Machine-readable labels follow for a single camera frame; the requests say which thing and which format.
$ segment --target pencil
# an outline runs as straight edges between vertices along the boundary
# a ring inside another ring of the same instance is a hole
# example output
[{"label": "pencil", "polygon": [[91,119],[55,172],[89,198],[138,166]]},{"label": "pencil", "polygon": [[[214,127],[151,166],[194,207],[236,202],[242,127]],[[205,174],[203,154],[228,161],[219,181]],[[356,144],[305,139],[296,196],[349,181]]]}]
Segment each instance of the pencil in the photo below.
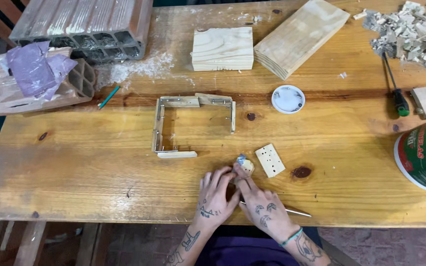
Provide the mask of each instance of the pencil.
[{"label": "pencil", "polygon": [[105,104],[111,99],[111,97],[113,97],[113,95],[115,95],[115,93],[118,91],[119,86],[117,86],[111,93],[110,95],[108,95],[108,97],[106,98],[106,100],[104,100],[98,107],[98,110],[102,109],[103,106],[105,106]]}]

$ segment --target screwdriver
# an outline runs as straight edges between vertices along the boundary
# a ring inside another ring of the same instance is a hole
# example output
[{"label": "screwdriver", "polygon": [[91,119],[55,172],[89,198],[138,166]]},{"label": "screwdriver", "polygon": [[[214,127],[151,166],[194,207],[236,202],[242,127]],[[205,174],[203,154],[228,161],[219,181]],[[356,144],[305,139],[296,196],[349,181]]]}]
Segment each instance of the screwdriver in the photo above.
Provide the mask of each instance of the screwdriver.
[{"label": "screwdriver", "polygon": [[395,103],[395,108],[397,109],[399,116],[408,116],[410,114],[410,109],[408,108],[407,100],[405,100],[404,96],[402,95],[402,90],[397,88],[397,85],[395,85],[392,71],[390,70],[389,62],[387,61],[385,52],[382,53],[382,57],[386,61],[387,69],[389,70],[390,78],[392,79],[393,88],[394,88],[393,101]]}]

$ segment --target white powder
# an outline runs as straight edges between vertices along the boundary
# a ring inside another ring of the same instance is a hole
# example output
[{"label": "white powder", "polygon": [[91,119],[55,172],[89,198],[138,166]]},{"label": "white powder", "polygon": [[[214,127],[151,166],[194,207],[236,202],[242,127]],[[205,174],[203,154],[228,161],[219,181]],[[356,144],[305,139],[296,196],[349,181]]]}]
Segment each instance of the white powder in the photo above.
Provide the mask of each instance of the white powder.
[{"label": "white powder", "polygon": [[171,54],[156,53],[152,54],[148,59],[143,61],[127,61],[118,64],[103,64],[95,66],[98,72],[98,82],[95,86],[96,90],[100,90],[105,86],[113,83],[121,83],[132,74],[138,76],[148,76],[153,79],[160,79],[165,74],[170,74],[170,69],[174,67],[172,63],[173,56]]}]

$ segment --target wooden frame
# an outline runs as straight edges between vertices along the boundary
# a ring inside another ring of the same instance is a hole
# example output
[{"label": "wooden frame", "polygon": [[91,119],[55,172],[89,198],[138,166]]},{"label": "wooden frame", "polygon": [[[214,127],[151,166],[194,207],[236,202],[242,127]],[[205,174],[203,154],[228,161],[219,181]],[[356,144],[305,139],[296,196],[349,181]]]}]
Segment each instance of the wooden frame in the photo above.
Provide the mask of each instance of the wooden frame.
[{"label": "wooden frame", "polygon": [[179,151],[175,146],[174,150],[164,150],[162,146],[162,129],[164,124],[164,113],[166,107],[200,107],[200,104],[225,106],[231,109],[231,115],[226,119],[231,119],[231,134],[236,130],[236,102],[231,97],[195,93],[195,96],[162,96],[157,99],[154,129],[152,132],[151,150],[157,153],[159,158],[192,158],[196,157],[194,151]]}]

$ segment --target purple sandpaper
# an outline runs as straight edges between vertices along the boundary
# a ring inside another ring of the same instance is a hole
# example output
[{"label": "purple sandpaper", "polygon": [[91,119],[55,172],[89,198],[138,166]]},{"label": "purple sandpaper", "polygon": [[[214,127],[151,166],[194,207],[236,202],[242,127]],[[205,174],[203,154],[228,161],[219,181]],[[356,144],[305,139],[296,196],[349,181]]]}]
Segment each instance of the purple sandpaper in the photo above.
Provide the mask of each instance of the purple sandpaper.
[{"label": "purple sandpaper", "polygon": [[77,64],[57,54],[47,58],[49,42],[15,47],[6,53],[8,67],[25,97],[52,99],[68,72]]}]

